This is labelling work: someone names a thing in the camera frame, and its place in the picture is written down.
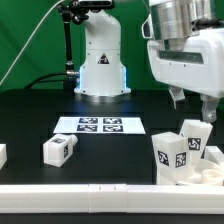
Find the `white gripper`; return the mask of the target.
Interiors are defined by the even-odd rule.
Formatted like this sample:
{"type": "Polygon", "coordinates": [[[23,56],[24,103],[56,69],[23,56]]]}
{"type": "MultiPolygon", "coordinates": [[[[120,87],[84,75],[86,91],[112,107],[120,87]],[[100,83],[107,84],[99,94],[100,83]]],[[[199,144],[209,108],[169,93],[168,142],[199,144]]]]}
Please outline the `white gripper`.
{"type": "Polygon", "coordinates": [[[174,108],[185,100],[183,89],[200,93],[203,120],[215,122],[217,98],[224,97],[224,28],[200,30],[182,51],[166,51],[154,40],[148,41],[147,50],[155,79],[171,85],[174,108]]]}

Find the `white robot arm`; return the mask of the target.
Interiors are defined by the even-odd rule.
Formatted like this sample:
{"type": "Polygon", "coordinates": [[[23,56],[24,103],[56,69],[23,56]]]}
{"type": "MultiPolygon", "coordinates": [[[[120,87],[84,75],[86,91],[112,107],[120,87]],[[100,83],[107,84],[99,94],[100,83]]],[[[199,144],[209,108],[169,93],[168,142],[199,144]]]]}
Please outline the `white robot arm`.
{"type": "MultiPolygon", "coordinates": [[[[120,61],[121,26],[104,9],[112,0],[78,0],[87,11],[86,59],[75,91],[92,101],[130,92],[120,61]]],[[[203,120],[216,120],[224,98],[224,28],[214,0],[149,0],[142,25],[154,78],[169,86],[174,102],[186,90],[200,95],[203,120]]]]}

